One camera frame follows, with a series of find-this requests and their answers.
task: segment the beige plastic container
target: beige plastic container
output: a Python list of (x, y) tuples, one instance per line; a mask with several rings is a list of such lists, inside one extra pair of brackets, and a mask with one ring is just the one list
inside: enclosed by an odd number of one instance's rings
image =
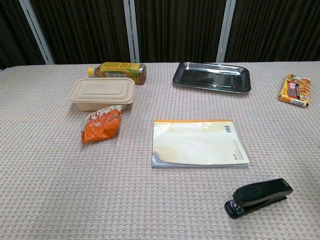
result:
[(127, 77), (97, 77), (79, 79), (69, 99), (82, 111), (96, 111), (113, 105), (122, 109), (134, 99), (135, 81)]

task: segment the curtain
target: curtain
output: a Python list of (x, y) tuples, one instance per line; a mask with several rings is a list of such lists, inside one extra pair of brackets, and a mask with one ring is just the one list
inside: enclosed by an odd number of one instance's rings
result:
[(18, 0), (0, 0), (0, 69), (45, 61)]
[(130, 62), (122, 0), (31, 0), (56, 64)]
[(225, 62), (319, 60), (320, 1), (236, 1)]
[(215, 62), (225, 0), (136, 0), (141, 62)]

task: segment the metal tray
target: metal tray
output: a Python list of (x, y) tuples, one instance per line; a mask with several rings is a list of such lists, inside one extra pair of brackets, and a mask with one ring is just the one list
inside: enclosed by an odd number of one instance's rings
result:
[(251, 90), (249, 70), (240, 66), (182, 62), (172, 80), (176, 85), (198, 89), (232, 93)]

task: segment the orange snack bag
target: orange snack bag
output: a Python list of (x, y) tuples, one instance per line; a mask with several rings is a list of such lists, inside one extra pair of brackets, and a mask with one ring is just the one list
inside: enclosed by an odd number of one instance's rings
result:
[(108, 106), (95, 111), (82, 121), (81, 138), (84, 144), (112, 139), (119, 131), (122, 106)]

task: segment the barcode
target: barcode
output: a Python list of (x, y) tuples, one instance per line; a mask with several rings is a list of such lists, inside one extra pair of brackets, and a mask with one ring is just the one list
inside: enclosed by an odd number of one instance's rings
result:
[(231, 134), (231, 128), (229, 125), (225, 125), (224, 128), (227, 134)]
[(294, 99), (291, 100), (291, 103), (295, 104), (295, 105), (298, 105), (298, 106), (301, 106), (301, 107), (303, 107), (305, 105), (304, 102), (298, 101), (298, 100), (294, 100)]

